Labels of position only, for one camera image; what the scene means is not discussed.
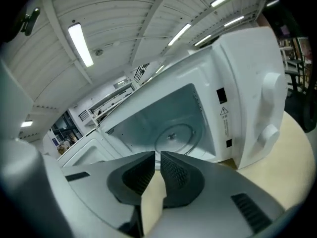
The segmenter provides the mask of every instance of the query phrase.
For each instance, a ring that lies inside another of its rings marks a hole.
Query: warning triangle symbol
[[[229,111],[227,109],[225,109],[224,107],[222,107],[220,115],[222,116],[222,115],[225,115],[227,113],[229,113]]]

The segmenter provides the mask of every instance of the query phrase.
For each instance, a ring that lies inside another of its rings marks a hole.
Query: table
[[[236,169],[233,160],[220,164]],[[280,137],[271,153],[237,172],[269,193],[287,210],[306,198],[315,179],[316,165],[305,133],[295,120],[284,112]],[[156,171],[142,195],[141,212],[145,234],[161,216],[164,197],[164,180],[160,172]]]

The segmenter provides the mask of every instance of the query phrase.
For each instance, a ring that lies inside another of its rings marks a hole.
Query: round wooden table
[[[233,160],[220,163],[235,168]],[[274,197],[286,210],[305,200],[315,179],[312,147],[295,120],[284,112],[280,137],[264,159],[237,170]],[[155,172],[142,195],[141,212],[147,234],[162,214],[166,197],[164,180]]]

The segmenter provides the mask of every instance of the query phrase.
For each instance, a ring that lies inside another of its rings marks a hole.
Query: ceiling
[[[139,65],[172,55],[208,34],[219,35],[224,23],[245,15],[254,21],[265,0],[31,0],[28,12],[41,10],[31,36],[19,33],[3,45],[1,56],[33,99],[31,127],[20,137],[33,141],[73,103],[97,86]],[[94,65],[85,67],[68,34],[80,22]],[[187,23],[192,26],[171,47],[169,41]],[[95,51],[102,49],[101,56]]]

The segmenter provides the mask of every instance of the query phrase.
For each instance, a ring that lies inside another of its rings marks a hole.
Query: white knob
[[[285,99],[285,77],[279,73],[268,73],[263,80],[262,95],[273,106]]]
[[[266,126],[265,129],[260,133],[258,142],[263,148],[272,147],[277,141],[278,136],[278,129],[273,124],[270,124]]]

